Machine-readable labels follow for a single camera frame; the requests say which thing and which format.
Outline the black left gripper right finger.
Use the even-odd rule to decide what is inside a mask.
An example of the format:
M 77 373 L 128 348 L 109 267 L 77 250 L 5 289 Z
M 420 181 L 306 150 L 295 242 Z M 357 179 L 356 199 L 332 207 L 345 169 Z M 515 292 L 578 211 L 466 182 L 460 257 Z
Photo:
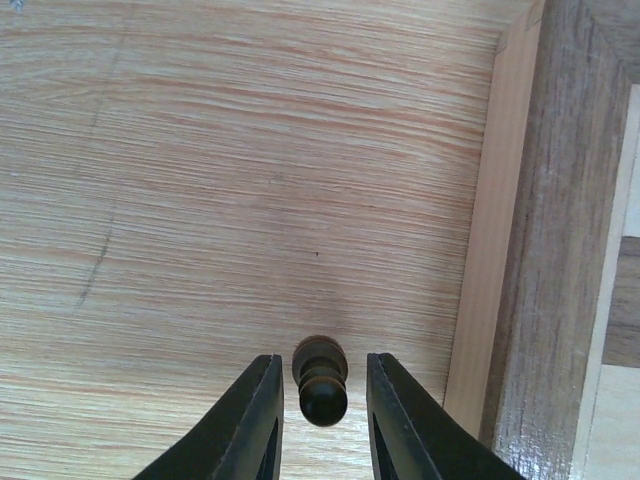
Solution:
M 367 355 L 370 449 L 376 479 L 520 479 L 467 433 L 389 353 Z

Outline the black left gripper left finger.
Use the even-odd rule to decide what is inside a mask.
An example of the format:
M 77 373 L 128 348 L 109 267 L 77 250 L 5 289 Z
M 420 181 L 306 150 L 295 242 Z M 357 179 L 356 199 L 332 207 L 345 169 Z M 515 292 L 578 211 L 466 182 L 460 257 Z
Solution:
M 202 419 L 138 479 L 277 479 L 283 437 L 282 357 L 259 355 Z

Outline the dark pawn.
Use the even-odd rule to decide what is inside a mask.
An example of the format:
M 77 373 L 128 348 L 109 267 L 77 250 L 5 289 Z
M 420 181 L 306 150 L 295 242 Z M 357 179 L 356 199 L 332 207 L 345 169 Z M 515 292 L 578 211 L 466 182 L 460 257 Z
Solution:
M 342 420 L 348 407 L 348 362 L 334 339 L 313 335 L 302 340 L 293 353 L 292 375 L 307 421 L 330 427 Z

